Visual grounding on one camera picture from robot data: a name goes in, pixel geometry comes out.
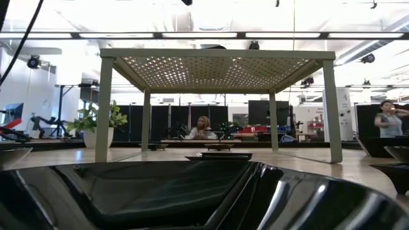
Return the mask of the small black square plate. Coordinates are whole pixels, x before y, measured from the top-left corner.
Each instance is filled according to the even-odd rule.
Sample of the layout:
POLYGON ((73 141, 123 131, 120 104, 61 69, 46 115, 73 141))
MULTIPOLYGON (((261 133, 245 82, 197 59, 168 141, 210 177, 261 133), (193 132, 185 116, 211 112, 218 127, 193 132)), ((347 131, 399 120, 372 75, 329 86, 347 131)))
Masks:
POLYGON ((204 145, 208 151, 210 150, 216 150, 216 151, 221 151, 221 150, 228 150, 230 151, 231 148, 233 147, 233 144, 225 144, 225 143, 221 143, 221 144, 217 144, 217 143, 210 143, 210 144, 205 144, 204 145))
POLYGON ((190 161, 195 160, 219 160, 219 161, 249 161, 252 158, 252 153, 219 153, 219 152, 204 152, 196 153, 192 156, 186 156, 190 161))
POLYGON ((409 191, 409 163, 371 164, 371 167, 389 177, 398 194, 405 195, 409 191))

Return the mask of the black partition screen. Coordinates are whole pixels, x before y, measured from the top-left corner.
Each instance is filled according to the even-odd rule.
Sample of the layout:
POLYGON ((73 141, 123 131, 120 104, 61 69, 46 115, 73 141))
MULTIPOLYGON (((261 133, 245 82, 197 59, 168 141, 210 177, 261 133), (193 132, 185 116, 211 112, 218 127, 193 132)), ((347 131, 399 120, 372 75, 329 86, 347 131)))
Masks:
MULTIPOLYGON (((114 129, 113 140, 140 142, 143 127, 142 105, 121 105, 121 113, 127 115, 127 123, 114 129)), ((228 108, 216 105, 152 105, 150 121, 150 141, 165 140, 164 130, 176 122, 184 123, 191 131, 197 126, 199 117, 207 116, 212 130, 219 129, 228 121, 228 108)))
MULTIPOLYGON (((409 111, 409 104, 396 105, 399 109, 409 111)), ((380 137, 380 129, 374 125, 374 118, 380 110, 380 103, 356 104, 357 133, 359 137, 380 137)), ((400 118, 403 134, 409 134, 409 117, 400 118)))

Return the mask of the white pillar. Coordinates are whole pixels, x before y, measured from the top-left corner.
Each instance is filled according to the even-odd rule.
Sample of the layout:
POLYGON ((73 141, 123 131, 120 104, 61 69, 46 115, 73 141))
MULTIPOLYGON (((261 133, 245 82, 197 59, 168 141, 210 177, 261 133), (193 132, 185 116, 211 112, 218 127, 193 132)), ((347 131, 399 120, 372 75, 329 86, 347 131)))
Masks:
MULTIPOLYGON (((349 88, 336 88, 337 95, 337 108, 340 125, 340 134, 342 141, 353 140, 353 118, 352 108, 350 101, 350 89, 349 88)), ((324 122, 324 140, 330 142, 330 136, 328 132, 327 122, 327 105, 325 90, 323 90, 323 122, 324 122)))

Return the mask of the white perforated metal rack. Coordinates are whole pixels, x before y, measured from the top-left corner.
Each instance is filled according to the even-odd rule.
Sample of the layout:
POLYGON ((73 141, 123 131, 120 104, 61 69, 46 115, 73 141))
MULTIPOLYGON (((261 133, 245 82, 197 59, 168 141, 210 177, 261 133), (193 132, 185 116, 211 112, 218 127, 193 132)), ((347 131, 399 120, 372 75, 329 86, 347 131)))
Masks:
POLYGON ((148 149, 152 94, 268 94, 272 151, 279 150, 278 92, 323 70, 328 164, 343 160, 332 51, 229 49, 101 49, 95 160, 107 161, 112 73, 144 94, 142 150, 148 149))

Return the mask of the black partition panel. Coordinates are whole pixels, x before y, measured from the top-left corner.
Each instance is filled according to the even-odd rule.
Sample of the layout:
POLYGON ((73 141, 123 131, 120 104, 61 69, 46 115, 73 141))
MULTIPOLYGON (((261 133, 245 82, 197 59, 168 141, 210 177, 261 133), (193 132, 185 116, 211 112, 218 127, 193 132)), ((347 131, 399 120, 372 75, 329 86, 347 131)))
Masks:
MULTIPOLYGON (((250 100, 248 104, 249 110, 249 122, 252 127, 263 126, 270 127, 270 104, 266 100, 250 100)), ((289 121, 289 103, 287 101, 276 101, 276 118, 277 127, 287 126, 288 131, 291 130, 291 124, 289 121)), ((267 132, 257 132, 258 135, 270 134, 267 132)))

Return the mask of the wooden table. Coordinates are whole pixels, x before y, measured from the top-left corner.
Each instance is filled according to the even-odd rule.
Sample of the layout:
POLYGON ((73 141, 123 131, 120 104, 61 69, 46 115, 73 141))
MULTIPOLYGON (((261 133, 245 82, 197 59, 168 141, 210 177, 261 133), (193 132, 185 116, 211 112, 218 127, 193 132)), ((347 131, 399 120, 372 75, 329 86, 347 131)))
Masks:
POLYGON ((173 139, 173 140, 161 140, 160 142, 162 143, 203 143, 203 144, 209 144, 209 143, 224 143, 224 144, 235 144, 235 143, 241 143, 241 140, 218 140, 218 139, 173 139))

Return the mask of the black leaf-shaped plate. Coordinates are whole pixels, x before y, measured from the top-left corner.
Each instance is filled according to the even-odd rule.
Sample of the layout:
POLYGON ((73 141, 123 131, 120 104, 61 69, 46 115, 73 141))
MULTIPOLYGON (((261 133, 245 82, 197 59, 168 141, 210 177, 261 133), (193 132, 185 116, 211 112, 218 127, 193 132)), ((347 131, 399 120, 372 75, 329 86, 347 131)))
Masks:
POLYGON ((9 170, 21 159, 27 156, 32 148, 15 148, 0 150, 0 171, 9 170))
POLYGON ((1 171, 0 230, 409 230, 409 213, 260 162, 110 162, 1 171))
POLYGON ((409 163, 409 146, 384 146, 384 149, 400 162, 409 163))

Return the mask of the red storage bin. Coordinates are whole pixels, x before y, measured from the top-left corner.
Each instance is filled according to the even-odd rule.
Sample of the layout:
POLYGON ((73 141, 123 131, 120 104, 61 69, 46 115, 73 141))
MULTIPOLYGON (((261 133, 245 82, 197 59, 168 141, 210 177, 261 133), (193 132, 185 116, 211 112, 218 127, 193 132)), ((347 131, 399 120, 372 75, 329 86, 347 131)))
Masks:
POLYGON ((241 134, 255 134, 257 132, 270 132, 269 126, 248 126, 238 131, 241 134))

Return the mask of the blue monitor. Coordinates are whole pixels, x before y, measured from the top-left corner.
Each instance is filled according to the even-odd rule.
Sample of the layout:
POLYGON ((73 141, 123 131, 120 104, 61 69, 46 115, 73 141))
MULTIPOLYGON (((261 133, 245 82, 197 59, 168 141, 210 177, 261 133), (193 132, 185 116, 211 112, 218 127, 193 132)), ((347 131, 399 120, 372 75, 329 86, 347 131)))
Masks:
POLYGON ((23 103, 7 104, 1 112, 4 114, 2 126, 5 128, 14 128, 22 122, 23 103))

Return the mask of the green plant in white pot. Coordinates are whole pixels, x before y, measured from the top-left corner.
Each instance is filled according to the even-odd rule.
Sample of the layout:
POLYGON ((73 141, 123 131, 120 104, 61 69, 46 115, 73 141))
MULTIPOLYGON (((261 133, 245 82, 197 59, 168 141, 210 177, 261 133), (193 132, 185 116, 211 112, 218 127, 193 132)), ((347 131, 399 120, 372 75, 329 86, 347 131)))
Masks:
MULTIPOLYGON (((83 132, 84 143, 87 148, 96 148, 96 131, 97 131, 97 121, 98 121, 98 109, 93 107, 90 103, 85 109, 79 109, 79 114, 82 114, 81 118, 75 118, 73 121, 66 123, 66 131, 71 132, 75 130, 76 132, 83 132)), ((107 147, 109 148, 112 144, 114 129, 126 124, 127 115, 121 113, 120 107, 114 100, 110 104, 109 111, 109 129, 108 129, 108 141, 107 147)))

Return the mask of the person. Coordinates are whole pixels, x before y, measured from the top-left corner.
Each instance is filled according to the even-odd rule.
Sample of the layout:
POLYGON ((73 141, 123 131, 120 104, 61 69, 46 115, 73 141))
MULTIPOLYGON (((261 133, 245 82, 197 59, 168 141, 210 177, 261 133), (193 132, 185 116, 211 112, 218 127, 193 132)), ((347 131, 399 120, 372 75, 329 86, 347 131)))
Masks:
POLYGON ((380 104, 380 111, 374 118, 374 125, 380 129, 381 138, 393 138, 403 135, 402 117, 409 116, 409 111, 396 109, 393 103, 385 100, 380 104))
POLYGON ((194 127, 185 138, 188 140, 216 140, 217 135, 212 132, 210 128, 209 118, 207 116, 201 116, 197 121, 197 126, 194 127))

